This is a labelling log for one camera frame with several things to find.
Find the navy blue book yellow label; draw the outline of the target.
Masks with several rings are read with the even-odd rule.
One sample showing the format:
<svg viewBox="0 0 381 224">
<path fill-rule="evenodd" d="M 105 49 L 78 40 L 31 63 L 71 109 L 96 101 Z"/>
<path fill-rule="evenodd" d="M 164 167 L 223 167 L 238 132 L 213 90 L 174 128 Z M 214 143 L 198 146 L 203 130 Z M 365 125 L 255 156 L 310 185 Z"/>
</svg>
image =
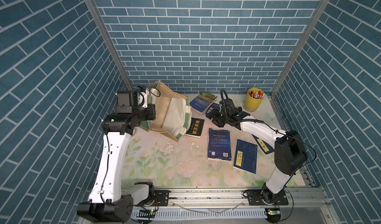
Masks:
<svg viewBox="0 0 381 224">
<path fill-rule="evenodd" d="M 255 174 L 257 171 L 258 145 L 237 140 L 233 167 Z"/>
</svg>

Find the dark blue barcode book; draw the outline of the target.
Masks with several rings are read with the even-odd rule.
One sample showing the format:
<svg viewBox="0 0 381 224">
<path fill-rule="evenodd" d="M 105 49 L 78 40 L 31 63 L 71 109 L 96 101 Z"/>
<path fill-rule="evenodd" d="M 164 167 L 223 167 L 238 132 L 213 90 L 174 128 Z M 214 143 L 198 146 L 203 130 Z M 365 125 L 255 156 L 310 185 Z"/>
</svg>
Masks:
<svg viewBox="0 0 381 224">
<path fill-rule="evenodd" d="M 214 110 L 216 110 L 217 112 L 220 111 L 220 104 L 218 103 L 213 103 L 209 108 L 208 110 L 205 112 L 205 116 L 209 116 Z"/>
</svg>

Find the dark blue starry book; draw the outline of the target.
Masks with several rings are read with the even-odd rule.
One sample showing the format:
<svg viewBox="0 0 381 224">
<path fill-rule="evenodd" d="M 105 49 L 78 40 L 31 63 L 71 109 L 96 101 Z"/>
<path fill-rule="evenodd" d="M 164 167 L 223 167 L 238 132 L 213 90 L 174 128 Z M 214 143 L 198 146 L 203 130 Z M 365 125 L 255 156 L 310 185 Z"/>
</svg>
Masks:
<svg viewBox="0 0 381 224">
<path fill-rule="evenodd" d="M 229 130 L 209 128 L 207 157 L 228 161 L 232 159 Z"/>
</svg>

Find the black book yellow characters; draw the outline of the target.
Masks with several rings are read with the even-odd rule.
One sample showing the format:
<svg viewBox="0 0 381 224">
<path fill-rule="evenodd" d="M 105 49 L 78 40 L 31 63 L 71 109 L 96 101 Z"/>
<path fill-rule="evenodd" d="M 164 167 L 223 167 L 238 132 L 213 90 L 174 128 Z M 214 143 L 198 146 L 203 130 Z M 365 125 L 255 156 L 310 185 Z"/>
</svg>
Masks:
<svg viewBox="0 0 381 224">
<path fill-rule="evenodd" d="M 192 117 L 190 127 L 185 135 L 194 138 L 201 138 L 204 122 L 204 119 Z"/>
</svg>

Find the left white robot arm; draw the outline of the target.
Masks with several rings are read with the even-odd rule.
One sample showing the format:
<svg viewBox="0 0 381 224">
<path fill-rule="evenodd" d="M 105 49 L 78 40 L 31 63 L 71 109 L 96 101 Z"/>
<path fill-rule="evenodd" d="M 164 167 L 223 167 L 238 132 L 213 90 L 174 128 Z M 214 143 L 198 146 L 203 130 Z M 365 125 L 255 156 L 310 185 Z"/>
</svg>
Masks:
<svg viewBox="0 0 381 224">
<path fill-rule="evenodd" d="M 156 118 L 155 105 L 148 103 L 149 89 L 117 92 L 116 112 L 102 121 L 103 151 L 95 184 L 87 201 L 77 207 L 77 215 L 93 223 L 127 222 L 134 207 L 155 204 L 152 182 L 138 182 L 122 193 L 122 174 L 134 129 Z"/>
</svg>

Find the blue green landscape book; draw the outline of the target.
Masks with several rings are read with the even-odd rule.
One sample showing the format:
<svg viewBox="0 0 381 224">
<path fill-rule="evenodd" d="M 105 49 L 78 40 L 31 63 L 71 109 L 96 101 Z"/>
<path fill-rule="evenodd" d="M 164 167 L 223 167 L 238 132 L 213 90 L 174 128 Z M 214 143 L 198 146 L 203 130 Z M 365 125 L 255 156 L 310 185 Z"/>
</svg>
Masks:
<svg viewBox="0 0 381 224">
<path fill-rule="evenodd" d="M 190 106 L 200 114 L 204 114 L 207 109 L 217 100 L 217 96 L 202 91 L 191 102 Z"/>
</svg>

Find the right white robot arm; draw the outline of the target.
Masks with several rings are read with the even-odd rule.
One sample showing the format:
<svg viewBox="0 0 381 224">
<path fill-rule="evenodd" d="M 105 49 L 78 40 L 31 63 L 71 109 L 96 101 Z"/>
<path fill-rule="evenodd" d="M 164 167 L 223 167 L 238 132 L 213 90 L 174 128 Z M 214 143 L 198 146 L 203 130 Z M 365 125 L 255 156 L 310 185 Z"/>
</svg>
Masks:
<svg viewBox="0 0 381 224">
<path fill-rule="evenodd" d="M 236 107 L 224 89 L 220 96 L 220 110 L 213 110 L 207 116 L 213 124 L 220 128 L 228 124 L 262 139 L 274 149 L 275 169 L 262 187 L 261 198 L 266 205 L 276 204 L 284 196 L 288 181 L 308 159 L 305 143 L 298 132 L 277 130 Z"/>
</svg>

